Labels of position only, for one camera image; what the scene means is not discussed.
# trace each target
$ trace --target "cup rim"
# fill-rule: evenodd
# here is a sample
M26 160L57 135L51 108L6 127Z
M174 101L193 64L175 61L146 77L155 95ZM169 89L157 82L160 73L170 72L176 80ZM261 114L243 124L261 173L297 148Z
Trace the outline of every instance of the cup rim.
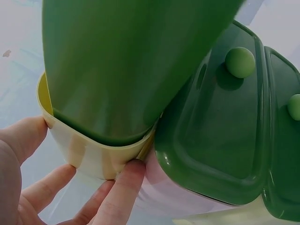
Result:
M59 119L55 118L52 114L50 114L44 107L43 107L43 104L41 102L41 99L40 99L40 96L39 96L39 90L40 90L40 84L42 82L42 79L45 78L46 79L46 73L43 72L38 80L38 83L37 83L37 89L36 89L36 95L37 95L37 101L38 101L38 104L39 104L39 107L41 108L42 110L42 113L43 113L43 117L45 118L45 116L51 118L52 120L54 120L55 122L58 122L60 123L64 129L66 130L69 130L71 133L73 133L74 135L77 135L83 139L85 139L86 141L92 143L93 145L97 145L98 147L100 148L104 148L104 149L108 149L108 150L128 150L128 149L132 149L134 147L137 147L137 146L142 146L142 144L144 142L146 142L152 135L152 133L154 132L155 130L155 125L152 126L152 128L148 131L148 133L141 139L139 140L138 142L136 143L133 143L131 145L125 145L125 146L109 146L109 145L104 145L104 144L101 144L101 143L98 143L96 141L94 141L93 139L81 134L80 132L78 132L77 130L71 128L70 126L68 126L67 124L63 123L62 121L60 121Z

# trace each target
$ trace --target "green knob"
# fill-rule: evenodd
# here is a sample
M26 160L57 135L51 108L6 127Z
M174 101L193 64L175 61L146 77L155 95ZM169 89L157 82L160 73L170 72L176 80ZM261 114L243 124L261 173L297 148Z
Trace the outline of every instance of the green knob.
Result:
M294 120L300 121L300 94L293 95L290 98L287 103L287 110Z
M246 78L255 71L255 58L247 48L231 49L225 58L227 70L237 78Z

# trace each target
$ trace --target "human hand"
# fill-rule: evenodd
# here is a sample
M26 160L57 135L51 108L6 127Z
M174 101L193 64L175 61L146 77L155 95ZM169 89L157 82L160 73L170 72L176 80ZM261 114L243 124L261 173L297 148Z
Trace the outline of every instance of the human hand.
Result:
M0 223L4 225L45 225L38 217L55 195L76 173L63 165L21 191L22 163L44 140L47 125L33 117L0 130ZM116 181L106 181L71 220L59 225L125 225L140 190L145 166L129 162Z

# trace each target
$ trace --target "yellow plastic cup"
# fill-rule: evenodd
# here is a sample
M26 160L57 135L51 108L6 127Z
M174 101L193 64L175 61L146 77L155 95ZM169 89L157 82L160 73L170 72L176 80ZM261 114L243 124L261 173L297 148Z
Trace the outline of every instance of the yellow plastic cup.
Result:
M67 126L53 116L45 73L37 85L37 100L65 160L93 178L115 179L128 161L145 159L153 143L155 126L137 143L122 147L100 144Z

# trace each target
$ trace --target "white table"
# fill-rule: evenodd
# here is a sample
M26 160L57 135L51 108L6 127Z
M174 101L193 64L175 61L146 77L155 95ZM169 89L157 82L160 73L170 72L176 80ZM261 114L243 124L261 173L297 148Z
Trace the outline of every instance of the white table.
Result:
M237 20L256 32L265 45L300 66L299 11L299 0L249 0ZM43 70L41 0L0 0L0 128L40 114L36 84ZM23 188L63 163L56 143L48 134L36 153L22 166ZM40 216L48 224L70 219L94 191L95 187L87 186L75 177ZM170 218L154 217L134 208L128 224L173 223Z

